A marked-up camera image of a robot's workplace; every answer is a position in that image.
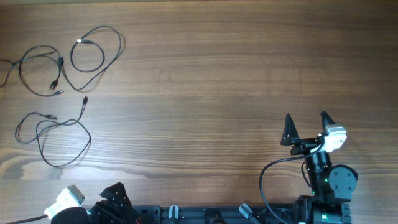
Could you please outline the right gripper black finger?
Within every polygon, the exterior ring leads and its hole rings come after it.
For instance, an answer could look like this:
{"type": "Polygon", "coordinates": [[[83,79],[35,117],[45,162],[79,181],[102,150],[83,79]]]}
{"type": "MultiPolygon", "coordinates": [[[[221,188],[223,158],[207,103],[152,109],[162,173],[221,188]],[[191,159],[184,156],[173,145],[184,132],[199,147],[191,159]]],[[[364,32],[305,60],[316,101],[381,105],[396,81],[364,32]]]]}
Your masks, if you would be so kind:
{"type": "Polygon", "coordinates": [[[335,125],[336,123],[331,119],[329,114],[326,111],[322,111],[320,113],[320,116],[322,118],[322,127],[326,128],[329,125],[335,125]]]}
{"type": "Polygon", "coordinates": [[[299,134],[293,122],[291,115],[288,113],[285,116],[284,132],[281,137],[280,144],[283,146],[291,146],[299,143],[299,134]]]}

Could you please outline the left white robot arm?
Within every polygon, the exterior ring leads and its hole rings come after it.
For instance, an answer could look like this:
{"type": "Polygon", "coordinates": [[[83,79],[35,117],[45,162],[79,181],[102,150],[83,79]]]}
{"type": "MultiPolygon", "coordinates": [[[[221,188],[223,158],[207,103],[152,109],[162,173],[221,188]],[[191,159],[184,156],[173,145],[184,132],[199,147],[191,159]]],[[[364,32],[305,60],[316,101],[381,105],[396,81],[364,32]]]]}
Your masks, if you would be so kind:
{"type": "Polygon", "coordinates": [[[44,213],[51,224],[141,224],[142,219],[133,208],[124,184],[118,182],[105,188],[101,201],[93,207],[82,207],[85,196],[76,185],[65,187],[56,202],[44,213]]]}

